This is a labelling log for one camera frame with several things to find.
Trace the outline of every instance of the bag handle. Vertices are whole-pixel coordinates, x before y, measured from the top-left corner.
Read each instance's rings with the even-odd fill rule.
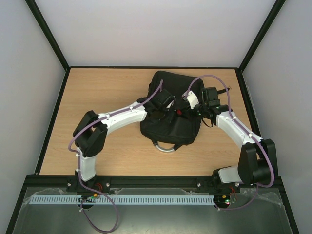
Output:
[[[175,144],[173,147],[166,149],[166,148],[159,146],[158,141],[152,140],[152,143],[156,149],[158,149],[159,151],[163,153],[173,153],[174,151],[176,151],[178,148],[182,146],[181,144]]]

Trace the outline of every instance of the black backpack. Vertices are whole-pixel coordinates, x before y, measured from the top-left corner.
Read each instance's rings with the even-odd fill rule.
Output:
[[[149,113],[145,120],[140,123],[141,133],[153,144],[164,152],[172,152],[182,145],[192,144],[198,134],[202,118],[189,114],[189,104],[182,99],[182,95],[188,90],[189,85],[196,77],[178,75],[170,72],[158,71],[154,74],[149,85],[149,97],[163,80],[162,89],[166,89],[175,96],[173,106],[165,114],[157,111]],[[197,96],[199,103],[202,103],[201,89],[204,83],[197,80],[191,90]],[[158,146],[159,142],[174,144],[169,150]]]

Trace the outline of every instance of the wooden table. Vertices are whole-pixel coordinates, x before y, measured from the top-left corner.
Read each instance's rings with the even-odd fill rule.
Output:
[[[83,115],[94,110],[105,113],[145,97],[148,85],[159,69],[72,68],[56,122],[44,157],[41,175],[73,175],[77,158],[67,150],[72,133]],[[250,127],[235,70],[162,69],[177,74],[220,77],[231,87],[232,109]],[[214,78],[203,79],[205,87],[223,89]],[[226,94],[219,95],[227,104]],[[236,165],[240,150],[218,127],[202,124],[195,142],[171,154],[161,153],[140,133],[139,123],[112,132],[97,157],[98,175],[110,176],[203,176],[214,169]]]

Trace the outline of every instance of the black strap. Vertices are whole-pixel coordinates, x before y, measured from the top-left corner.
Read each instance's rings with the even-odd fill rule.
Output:
[[[175,145],[174,145],[174,150],[177,151],[177,149],[180,148],[181,146],[182,146],[182,145],[175,144]]]
[[[201,121],[202,121],[208,128],[212,128],[212,127],[214,126],[212,120],[211,120],[211,126],[209,126],[209,125],[204,121],[204,119],[201,119]]]
[[[221,89],[221,90],[218,90],[218,91],[217,91],[218,94],[223,94],[223,93],[225,93],[225,92],[226,92],[226,89]]]

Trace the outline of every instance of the white wall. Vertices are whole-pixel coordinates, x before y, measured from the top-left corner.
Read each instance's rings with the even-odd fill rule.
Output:
[[[72,66],[238,67],[275,0],[36,0]]]
[[[0,2],[0,233],[34,173],[64,70],[23,0]]]
[[[244,77],[264,137],[277,147],[300,233],[311,233],[312,1],[286,1]]]

